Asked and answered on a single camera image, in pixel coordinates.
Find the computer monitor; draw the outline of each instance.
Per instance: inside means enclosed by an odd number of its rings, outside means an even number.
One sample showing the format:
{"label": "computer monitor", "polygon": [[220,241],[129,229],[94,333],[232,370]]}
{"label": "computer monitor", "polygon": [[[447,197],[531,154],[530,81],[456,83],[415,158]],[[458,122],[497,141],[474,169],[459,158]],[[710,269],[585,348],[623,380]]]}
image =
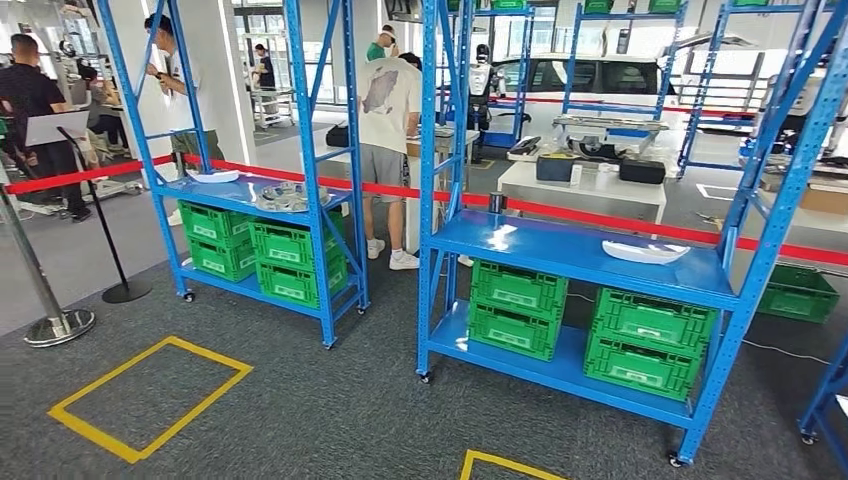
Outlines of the computer monitor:
{"label": "computer monitor", "polygon": [[423,23],[421,0],[385,0],[386,13],[393,22]]}

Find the white t-shirt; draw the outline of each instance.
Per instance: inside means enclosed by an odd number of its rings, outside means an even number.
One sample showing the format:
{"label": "white t-shirt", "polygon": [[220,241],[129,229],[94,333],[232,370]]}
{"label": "white t-shirt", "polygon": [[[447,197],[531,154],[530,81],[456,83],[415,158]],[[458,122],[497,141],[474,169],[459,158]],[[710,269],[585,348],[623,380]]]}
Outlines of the white t-shirt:
{"label": "white t-shirt", "polygon": [[[215,118],[214,103],[212,101],[212,92],[208,88],[204,88],[203,69],[189,57],[191,65],[191,79],[194,82],[195,92],[197,94],[197,106],[200,109],[200,119],[203,123],[203,130],[214,130],[217,119]],[[174,52],[174,55],[168,60],[168,74],[175,80],[185,83],[183,77],[183,68],[180,63],[179,50]],[[171,130],[184,130],[194,127],[194,121],[191,117],[191,105],[188,102],[188,96],[180,92],[171,91],[171,103],[169,107],[169,117]]]}
{"label": "white t-shirt", "polygon": [[406,153],[406,119],[421,111],[421,72],[406,60],[378,58],[357,72],[359,141]]}

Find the yellow tape square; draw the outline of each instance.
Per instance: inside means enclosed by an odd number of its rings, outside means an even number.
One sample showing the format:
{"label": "yellow tape square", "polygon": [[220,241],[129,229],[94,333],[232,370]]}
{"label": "yellow tape square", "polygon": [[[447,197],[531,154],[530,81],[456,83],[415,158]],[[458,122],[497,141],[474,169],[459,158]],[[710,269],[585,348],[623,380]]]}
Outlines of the yellow tape square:
{"label": "yellow tape square", "polygon": [[531,477],[540,478],[542,480],[568,480],[544,470],[524,465],[523,463],[514,462],[489,453],[478,452],[477,450],[468,450],[465,452],[465,461],[462,464],[462,473],[459,475],[459,480],[469,480],[471,478],[471,470],[474,468],[474,460],[494,463],[495,465],[499,465]]}
{"label": "yellow tape square", "polygon": [[[164,347],[166,345],[173,345],[175,347],[179,347],[179,348],[182,348],[183,350],[187,350],[191,353],[194,353],[195,355],[199,355],[201,357],[212,360],[213,362],[218,362],[218,363],[221,363],[223,365],[226,365],[226,366],[232,368],[233,370],[236,370],[236,374],[232,378],[227,380],[226,383],[224,383],[223,385],[218,387],[217,390],[212,392],[211,395],[209,395],[203,401],[201,401],[199,404],[197,404],[197,406],[192,408],[182,418],[177,420],[176,423],[174,423],[173,425],[168,427],[168,429],[165,430],[165,432],[162,435],[159,435],[158,437],[156,437],[150,443],[150,445],[146,446],[143,450],[139,451],[139,450],[136,450],[136,449],[130,447],[129,445],[118,440],[117,438],[115,438],[115,437],[109,435],[108,433],[98,429],[97,427],[91,425],[90,423],[86,422],[85,420],[83,420],[83,419],[81,419],[81,418],[79,418],[79,417],[77,417],[77,416],[75,416],[71,413],[68,413],[68,411],[65,410],[69,405],[76,402],[80,398],[88,395],[95,388],[98,388],[98,387],[102,386],[103,384],[105,384],[106,382],[108,382],[109,380],[117,377],[118,375],[125,372],[127,369],[129,369],[133,365],[141,362],[142,360],[149,357],[150,355],[153,355],[154,353],[156,353],[158,350],[160,350],[162,347]],[[56,404],[53,408],[51,408],[47,412],[47,414],[50,415],[51,417],[55,418],[56,420],[60,421],[66,427],[68,427],[71,430],[82,435],[84,438],[87,438],[88,440],[91,440],[92,442],[96,443],[97,445],[105,448],[106,450],[109,450],[110,452],[112,452],[115,455],[123,458],[127,462],[135,463],[139,460],[142,460],[142,459],[149,457],[153,452],[156,451],[156,449],[158,449],[159,447],[164,445],[165,442],[170,440],[171,437],[176,435],[177,432],[182,430],[186,425],[188,425],[189,422],[194,420],[195,417],[197,417],[198,415],[203,413],[203,411],[206,410],[206,408],[208,408],[209,405],[214,403],[215,400],[220,398],[221,395],[223,395],[224,393],[227,392],[227,390],[231,389],[235,384],[237,384],[239,381],[241,381],[241,379],[244,378],[245,375],[250,373],[251,370],[253,370],[253,367],[251,367],[250,365],[247,365],[246,363],[239,362],[238,360],[234,360],[232,358],[226,357],[224,355],[221,355],[220,353],[213,352],[212,350],[208,350],[208,349],[205,349],[203,347],[199,347],[199,346],[197,346],[193,343],[189,343],[189,342],[187,342],[187,341],[185,341],[181,338],[178,338],[178,337],[175,337],[175,336],[172,335],[170,337],[166,337],[165,339],[163,339],[162,341],[160,341],[156,345],[153,345],[152,347],[148,348],[147,350],[139,353],[138,355],[131,358],[129,361],[127,361],[123,365],[119,366],[118,368],[112,370],[111,372],[107,373],[106,375],[103,375],[102,377],[98,378],[97,380],[95,380],[91,384],[84,387],[82,390],[80,390],[80,391],[76,392],[75,394],[71,395],[70,397],[62,400],[61,402]]]}

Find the green plastic crate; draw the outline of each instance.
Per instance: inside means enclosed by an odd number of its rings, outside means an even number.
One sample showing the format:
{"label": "green plastic crate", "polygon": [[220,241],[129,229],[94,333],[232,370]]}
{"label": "green plastic crate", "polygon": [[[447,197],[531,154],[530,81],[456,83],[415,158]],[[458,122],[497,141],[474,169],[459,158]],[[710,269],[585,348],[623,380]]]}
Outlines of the green plastic crate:
{"label": "green plastic crate", "polygon": [[700,358],[589,335],[583,373],[605,382],[682,401],[692,390],[700,365]]}
{"label": "green plastic crate", "polygon": [[518,10],[524,8],[525,5],[525,0],[492,0],[492,8],[496,10]]}
{"label": "green plastic crate", "polygon": [[700,357],[718,310],[601,288],[592,332],[645,348]]}
{"label": "green plastic crate", "polygon": [[189,251],[194,268],[232,282],[240,282],[256,271],[256,254],[250,237],[235,247],[219,247],[189,237]]}
{"label": "green plastic crate", "polygon": [[648,11],[651,13],[676,13],[680,9],[680,0],[651,0]]}
{"label": "green plastic crate", "polygon": [[568,279],[476,260],[471,274],[471,300],[524,315],[560,320]]}
{"label": "green plastic crate", "polygon": [[583,13],[609,13],[614,0],[586,0]]}
{"label": "green plastic crate", "polygon": [[821,273],[777,265],[763,292],[758,313],[805,322],[825,323],[839,303],[839,293]]}
{"label": "green plastic crate", "polygon": [[559,336],[560,319],[548,320],[471,303],[468,337],[471,340],[550,361]]}
{"label": "green plastic crate", "polygon": [[[259,289],[265,295],[282,298],[305,307],[318,308],[318,283],[315,272],[304,272],[278,265],[258,262]],[[347,260],[337,256],[327,261],[330,294],[334,295],[347,285]]]}
{"label": "green plastic crate", "polygon": [[[477,0],[474,8],[480,8],[480,0]],[[448,0],[448,11],[458,12],[459,11],[459,0]]]}
{"label": "green plastic crate", "polygon": [[180,200],[186,236],[218,247],[241,245],[250,238],[250,215]]}
{"label": "green plastic crate", "polygon": [[[330,218],[344,235],[341,213],[330,212]],[[250,222],[250,237],[256,247],[258,261],[268,265],[315,271],[312,234],[307,227],[256,218]],[[324,251],[328,258],[342,255],[341,246],[329,229],[324,229]]]}

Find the black shirt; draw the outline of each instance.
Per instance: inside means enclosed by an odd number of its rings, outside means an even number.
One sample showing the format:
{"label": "black shirt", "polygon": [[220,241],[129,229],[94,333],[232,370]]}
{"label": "black shirt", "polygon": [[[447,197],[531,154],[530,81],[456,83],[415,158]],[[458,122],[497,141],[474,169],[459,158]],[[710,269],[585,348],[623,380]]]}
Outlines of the black shirt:
{"label": "black shirt", "polygon": [[12,117],[22,139],[26,138],[30,117],[53,114],[50,106],[65,103],[65,97],[53,80],[36,67],[16,63],[0,70],[0,100],[12,105]]}
{"label": "black shirt", "polygon": [[276,82],[274,81],[274,66],[271,65],[271,58],[266,55],[259,61],[262,62],[262,65],[265,67],[265,72],[267,72],[259,74],[259,86],[273,88],[276,85]]}

